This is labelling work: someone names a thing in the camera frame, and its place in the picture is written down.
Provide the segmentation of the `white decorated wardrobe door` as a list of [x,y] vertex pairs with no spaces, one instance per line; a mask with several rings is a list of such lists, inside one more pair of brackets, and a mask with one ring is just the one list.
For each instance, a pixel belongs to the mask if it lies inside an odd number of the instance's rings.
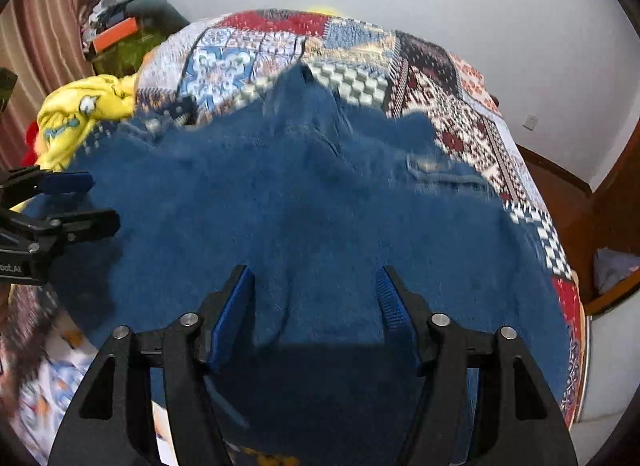
[[570,436],[578,463],[604,445],[639,386],[639,297],[590,319],[582,405]]

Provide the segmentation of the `patchwork patterned bedspread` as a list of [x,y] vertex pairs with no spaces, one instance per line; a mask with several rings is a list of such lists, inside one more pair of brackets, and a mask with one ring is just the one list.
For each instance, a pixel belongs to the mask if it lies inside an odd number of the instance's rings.
[[[201,128],[262,98],[281,74],[297,65],[306,66],[322,86],[354,106],[377,109],[392,120],[425,114],[444,154],[479,173],[514,218],[537,224],[570,337],[564,394],[554,396],[568,426],[580,366],[570,267],[550,215],[532,204],[521,181],[510,177],[509,165],[495,155],[499,113],[482,76],[438,45],[352,18],[287,10],[192,22],[160,44],[137,72],[134,114],[101,122],[63,171],[76,171],[76,155],[122,123],[163,119],[180,128]],[[230,360],[207,385],[219,423],[214,382],[228,368],[239,337]],[[37,464],[49,461],[58,427],[100,345],[73,321],[50,275],[42,285],[12,287],[1,330],[1,416]],[[238,460],[305,465],[294,455],[237,446],[225,435],[224,441]]]

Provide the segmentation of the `brown wooden door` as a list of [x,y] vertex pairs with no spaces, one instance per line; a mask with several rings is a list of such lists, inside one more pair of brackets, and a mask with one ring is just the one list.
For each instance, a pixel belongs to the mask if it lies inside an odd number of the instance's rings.
[[594,257],[599,249],[639,253],[639,131],[634,130],[603,182],[592,191],[576,175],[521,146],[526,166],[558,229],[567,259],[578,276],[588,315],[605,312],[639,289],[639,272],[597,290]]

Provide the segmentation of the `blue denim jacket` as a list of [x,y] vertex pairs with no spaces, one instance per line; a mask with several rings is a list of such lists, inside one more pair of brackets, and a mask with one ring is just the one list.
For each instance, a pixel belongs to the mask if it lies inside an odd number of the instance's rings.
[[122,123],[73,169],[93,176],[88,193],[26,211],[119,214],[114,236],[70,247],[50,274],[95,345],[119,324],[167,325],[238,264],[254,273],[213,390],[237,446],[305,465],[393,463],[421,382],[376,298],[386,265],[464,327],[512,326],[564,394],[570,337],[538,226],[444,154],[425,114],[354,106],[297,65],[201,128]]

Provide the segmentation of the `red fluffy item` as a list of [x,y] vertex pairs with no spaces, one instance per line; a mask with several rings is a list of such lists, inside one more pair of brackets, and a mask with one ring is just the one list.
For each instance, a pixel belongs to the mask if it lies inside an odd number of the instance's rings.
[[25,133],[25,144],[26,151],[21,160],[22,167],[31,167],[33,166],[38,159],[38,154],[36,151],[36,144],[39,134],[39,127],[36,120],[29,123],[29,126]]

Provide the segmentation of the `clutter pile on cabinet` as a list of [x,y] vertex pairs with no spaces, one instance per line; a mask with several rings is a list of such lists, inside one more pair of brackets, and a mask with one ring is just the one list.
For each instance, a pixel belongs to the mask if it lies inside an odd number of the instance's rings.
[[132,18],[142,28],[173,34],[190,24],[167,0],[96,0],[80,27],[82,51],[86,59],[101,52],[96,39],[121,22]]

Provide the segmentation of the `orange box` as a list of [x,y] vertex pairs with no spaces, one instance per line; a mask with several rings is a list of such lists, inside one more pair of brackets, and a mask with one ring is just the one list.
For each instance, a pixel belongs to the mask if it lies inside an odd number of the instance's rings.
[[101,53],[122,39],[128,38],[139,31],[137,19],[129,17],[113,27],[99,33],[92,41],[93,51]]

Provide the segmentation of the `yellow cartoon print garment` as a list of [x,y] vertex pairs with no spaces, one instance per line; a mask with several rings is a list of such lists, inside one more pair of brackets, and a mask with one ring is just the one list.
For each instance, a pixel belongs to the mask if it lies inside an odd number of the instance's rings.
[[67,83],[49,94],[38,111],[38,154],[34,166],[65,170],[103,121],[122,121],[134,114],[138,75],[117,78],[99,74]]

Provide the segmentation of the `white wall socket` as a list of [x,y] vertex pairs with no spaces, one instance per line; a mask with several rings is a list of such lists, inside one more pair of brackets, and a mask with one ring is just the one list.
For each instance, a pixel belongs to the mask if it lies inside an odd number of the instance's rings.
[[538,125],[538,118],[530,114],[527,116],[523,122],[523,127],[528,131],[534,131],[536,126]]

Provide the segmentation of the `striped brown curtain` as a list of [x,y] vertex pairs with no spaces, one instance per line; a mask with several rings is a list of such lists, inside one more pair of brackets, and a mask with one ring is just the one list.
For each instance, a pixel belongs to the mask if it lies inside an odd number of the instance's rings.
[[26,132],[48,94],[93,74],[80,25],[95,0],[9,0],[1,12],[1,66],[16,74],[1,113],[1,166],[14,168],[27,152]]

